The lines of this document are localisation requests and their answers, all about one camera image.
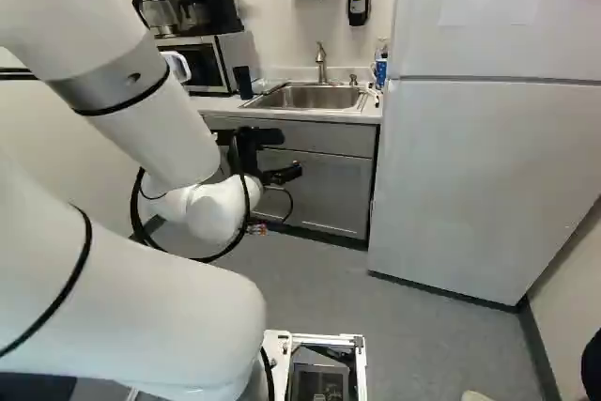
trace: shoe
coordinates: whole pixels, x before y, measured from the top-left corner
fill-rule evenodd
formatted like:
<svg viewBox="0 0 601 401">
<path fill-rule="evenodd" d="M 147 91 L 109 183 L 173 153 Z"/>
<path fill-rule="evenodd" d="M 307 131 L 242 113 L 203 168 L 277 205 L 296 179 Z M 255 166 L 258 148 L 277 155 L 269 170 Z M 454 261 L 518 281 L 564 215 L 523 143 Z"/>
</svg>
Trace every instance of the shoe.
<svg viewBox="0 0 601 401">
<path fill-rule="evenodd" d="M 493 401 L 488 396 L 484 396 L 481 393 L 467 391 L 461 396 L 461 401 Z"/>
</svg>

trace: cabinet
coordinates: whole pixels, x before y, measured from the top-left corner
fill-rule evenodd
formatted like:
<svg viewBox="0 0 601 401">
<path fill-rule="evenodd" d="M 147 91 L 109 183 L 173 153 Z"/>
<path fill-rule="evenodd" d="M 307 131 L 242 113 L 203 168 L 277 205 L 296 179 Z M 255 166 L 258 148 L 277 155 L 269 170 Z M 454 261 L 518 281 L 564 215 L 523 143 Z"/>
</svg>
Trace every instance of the cabinet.
<svg viewBox="0 0 601 401">
<path fill-rule="evenodd" d="M 302 177 L 286 183 L 294 199 L 287 224 L 365 239 L 371 199 L 372 161 L 355 157 L 265 149 L 259 167 L 279 168 L 291 162 L 302 165 Z M 288 212 L 285 193 L 267 190 L 254 213 L 278 220 Z"/>
<path fill-rule="evenodd" d="M 257 155 L 263 170 L 300 162 L 302 177 L 286 183 L 294 210 L 286 224 L 354 239 L 367 238 L 372 198 L 375 126 L 329 124 L 242 117 L 205 116 L 213 130 L 237 127 L 278 128 L 285 143 Z M 222 149 L 222 168 L 230 174 Z M 281 220 L 289 210 L 285 193 L 266 190 L 254 216 Z"/>
</svg>

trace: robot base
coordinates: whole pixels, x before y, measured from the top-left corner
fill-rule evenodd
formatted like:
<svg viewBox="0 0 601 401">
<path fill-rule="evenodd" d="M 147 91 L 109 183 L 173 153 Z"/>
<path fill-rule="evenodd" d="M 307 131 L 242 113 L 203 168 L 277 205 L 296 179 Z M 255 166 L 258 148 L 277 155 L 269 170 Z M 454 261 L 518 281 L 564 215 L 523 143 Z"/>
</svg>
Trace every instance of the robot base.
<svg viewBox="0 0 601 401">
<path fill-rule="evenodd" d="M 275 401 L 367 401 L 365 339 L 362 335 L 318 335 L 265 331 Z M 131 390 L 126 401 L 135 401 Z M 238 401 L 267 401 L 265 372 L 257 359 Z"/>
</svg>

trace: black cup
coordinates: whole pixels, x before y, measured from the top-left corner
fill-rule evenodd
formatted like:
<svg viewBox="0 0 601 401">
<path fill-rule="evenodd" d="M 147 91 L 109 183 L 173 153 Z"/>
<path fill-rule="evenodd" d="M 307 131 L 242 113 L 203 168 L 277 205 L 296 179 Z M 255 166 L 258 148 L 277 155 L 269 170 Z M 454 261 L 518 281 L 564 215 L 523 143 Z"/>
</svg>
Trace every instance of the black cup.
<svg viewBox="0 0 601 401">
<path fill-rule="evenodd" d="M 251 82 L 251 71 L 248 66 L 236 66 L 234 67 L 234 77 L 238 84 L 238 92 L 242 100 L 252 99 L 253 84 Z"/>
</svg>

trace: microwave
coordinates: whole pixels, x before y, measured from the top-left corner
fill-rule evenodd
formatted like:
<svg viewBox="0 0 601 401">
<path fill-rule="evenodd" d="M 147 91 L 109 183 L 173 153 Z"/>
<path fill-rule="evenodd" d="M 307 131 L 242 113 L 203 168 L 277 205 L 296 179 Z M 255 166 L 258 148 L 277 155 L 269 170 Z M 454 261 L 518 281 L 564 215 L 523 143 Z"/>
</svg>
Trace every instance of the microwave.
<svg viewBox="0 0 601 401">
<path fill-rule="evenodd" d="M 191 95 L 232 95 L 238 90 L 236 66 L 248 66 L 251 81 L 260 78 L 258 54 L 252 32 L 245 30 L 202 37 L 155 39 L 160 51 L 181 54 L 192 77 L 184 86 Z"/>
</svg>

